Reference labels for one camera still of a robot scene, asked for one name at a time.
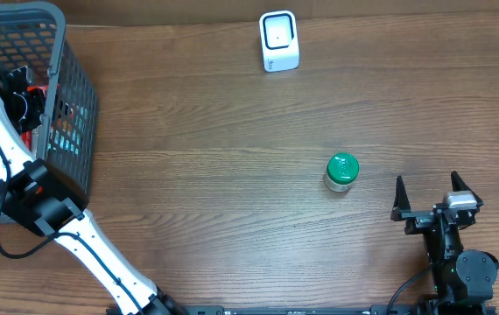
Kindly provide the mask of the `red snack package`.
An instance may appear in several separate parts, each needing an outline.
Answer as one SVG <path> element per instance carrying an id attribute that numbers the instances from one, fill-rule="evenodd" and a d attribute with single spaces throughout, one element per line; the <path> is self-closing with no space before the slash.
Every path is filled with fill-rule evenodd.
<path id="1" fill-rule="evenodd" d="M 27 88 L 28 112 L 22 122 L 21 139 L 33 155 L 37 154 L 39 142 L 40 115 L 45 112 L 46 91 L 48 86 L 30 86 Z"/>

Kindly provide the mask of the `green lid jar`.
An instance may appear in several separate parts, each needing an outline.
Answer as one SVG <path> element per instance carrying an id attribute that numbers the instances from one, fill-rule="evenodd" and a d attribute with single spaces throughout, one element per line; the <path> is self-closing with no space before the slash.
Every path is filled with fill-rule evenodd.
<path id="1" fill-rule="evenodd" d="M 347 152 L 333 155 L 323 176 L 325 185 L 332 191 L 343 193 L 355 182 L 360 171 L 358 160 Z"/>

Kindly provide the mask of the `teal tissue packet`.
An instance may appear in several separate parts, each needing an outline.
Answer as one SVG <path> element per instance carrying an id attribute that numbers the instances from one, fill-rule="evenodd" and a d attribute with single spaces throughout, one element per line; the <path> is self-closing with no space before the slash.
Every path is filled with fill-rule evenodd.
<path id="1" fill-rule="evenodd" d="M 83 145 L 88 110 L 66 102 L 60 103 L 59 110 L 56 122 L 50 128 L 50 137 L 56 146 L 78 156 Z"/>

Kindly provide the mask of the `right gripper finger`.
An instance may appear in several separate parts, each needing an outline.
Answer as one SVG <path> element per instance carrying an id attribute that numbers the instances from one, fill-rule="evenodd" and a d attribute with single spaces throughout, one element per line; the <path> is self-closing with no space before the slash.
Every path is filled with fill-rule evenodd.
<path id="1" fill-rule="evenodd" d="M 457 171 L 451 172 L 451 182 L 454 192 L 471 192 L 478 206 L 483 205 L 483 200 L 463 181 Z"/>
<path id="2" fill-rule="evenodd" d="M 404 221 L 411 213 L 411 205 L 407 196 L 404 181 L 401 176 L 397 177 L 396 192 L 390 219 L 392 221 Z"/>

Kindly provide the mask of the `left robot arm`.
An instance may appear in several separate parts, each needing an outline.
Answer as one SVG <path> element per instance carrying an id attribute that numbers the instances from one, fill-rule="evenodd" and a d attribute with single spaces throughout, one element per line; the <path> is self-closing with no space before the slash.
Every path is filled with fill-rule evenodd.
<path id="1" fill-rule="evenodd" d="M 57 242 L 89 270 L 122 314 L 185 314 L 184 306 L 136 270 L 102 232 L 81 188 L 25 145 L 21 132 L 39 126 L 44 108 L 44 97 L 30 94 L 23 68 L 0 69 L 0 219 L 6 214 L 44 239 L 20 255 L 0 240 L 0 254 L 26 258 Z"/>

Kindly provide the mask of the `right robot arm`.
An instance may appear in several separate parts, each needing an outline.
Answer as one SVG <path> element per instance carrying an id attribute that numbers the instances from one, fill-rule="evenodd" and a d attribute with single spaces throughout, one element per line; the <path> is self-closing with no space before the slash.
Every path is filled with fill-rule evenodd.
<path id="1" fill-rule="evenodd" d="M 494 255 L 464 249 L 460 231 L 476 223 L 483 200 L 451 173 L 453 190 L 425 211 L 412 211 L 402 177 L 397 177 L 392 221 L 403 221 L 407 235 L 422 235 L 428 266 L 403 283 L 386 306 L 386 314 L 494 314 L 486 303 L 493 297 L 499 262 Z M 415 305 L 399 309 L 399 295 L 423 276 L 431 274 L 435 293 L 423 295 Z"/>

